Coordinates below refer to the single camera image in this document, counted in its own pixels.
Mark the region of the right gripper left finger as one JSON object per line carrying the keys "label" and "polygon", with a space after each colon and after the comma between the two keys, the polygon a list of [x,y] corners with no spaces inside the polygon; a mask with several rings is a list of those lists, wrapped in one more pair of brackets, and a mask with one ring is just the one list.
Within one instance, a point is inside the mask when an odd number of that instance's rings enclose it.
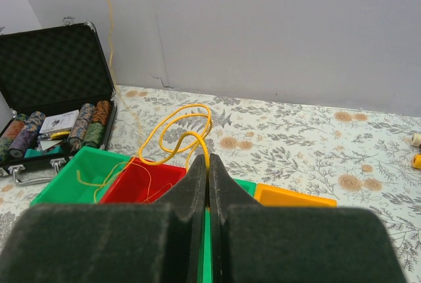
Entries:
{"label": "right gripper left finger", "polygon": [[197,282],[203,275],[207,168],[151,204],[39,204],[1,252],[2,282]]}

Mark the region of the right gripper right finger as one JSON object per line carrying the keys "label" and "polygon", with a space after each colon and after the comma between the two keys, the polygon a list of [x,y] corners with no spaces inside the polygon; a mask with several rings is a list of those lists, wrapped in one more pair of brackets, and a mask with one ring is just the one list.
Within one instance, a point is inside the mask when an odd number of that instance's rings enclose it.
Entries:
{"label": "right gripper right finger", "polygon": [[404,282],[381,220],[366,209],[267,207],[210,156],[215,282]]}

